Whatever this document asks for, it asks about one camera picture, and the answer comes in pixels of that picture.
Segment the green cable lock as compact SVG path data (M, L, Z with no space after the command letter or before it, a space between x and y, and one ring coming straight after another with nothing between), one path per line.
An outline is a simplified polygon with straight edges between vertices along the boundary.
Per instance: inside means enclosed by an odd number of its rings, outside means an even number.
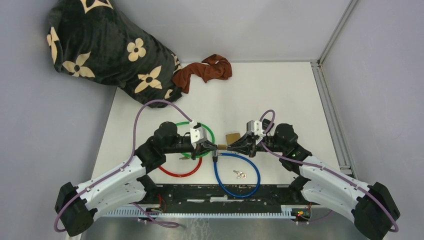
M178 123L176 123L176 126L183 126L183 125L189 125L190 124L190 122L189 121L182 121L182 122L178 122ZM205 124L203 124L203 123L201 123L201 126L204 128L204 129L206 129L206 131L208 132L208 134L210 135L210 137L211 137L211 142L212 143L215 143L215 135L214 135L214 133L213 133L213 131L207 126L207 125L205 125ZM190 153L181 153L182 154L182 156L187 156L187 157L192 157L192 155L190 154ZM196 158L202 158L202 157L205 157L205 156L199 156L199 155L197 155L196 156Z

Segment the small brass padlock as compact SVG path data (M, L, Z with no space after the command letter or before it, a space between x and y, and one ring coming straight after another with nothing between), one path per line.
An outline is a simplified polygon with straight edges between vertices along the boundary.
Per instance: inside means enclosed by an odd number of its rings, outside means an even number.
M220 151L230 151L231 150L231 146L230 145L226 145L226 144L218 144L217 145L217 149Z

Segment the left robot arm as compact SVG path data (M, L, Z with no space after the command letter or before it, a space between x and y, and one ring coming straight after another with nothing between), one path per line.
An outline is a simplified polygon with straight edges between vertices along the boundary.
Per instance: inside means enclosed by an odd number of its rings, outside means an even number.
M57 222L74 237L114 209L141 200L150 204L156 200L158 191L148 174L166 162L167 154L191 153L195 159L217 149L201 124L180 135L175 123L163 122L126 162L78 185L62 185L54 206Z

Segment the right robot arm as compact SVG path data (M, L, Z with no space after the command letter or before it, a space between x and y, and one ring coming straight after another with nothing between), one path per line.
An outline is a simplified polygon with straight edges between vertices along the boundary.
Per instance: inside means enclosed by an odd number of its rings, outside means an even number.
M388 188L376 182L357 180L327 165L298 143L292 125L280 123L272 135L248 127L227 150L255 157L266 152L279 158L282 166L298 177L289 189L295 204L319 204L350 220L370 240L382 240L388 232L399 231L400 211Z

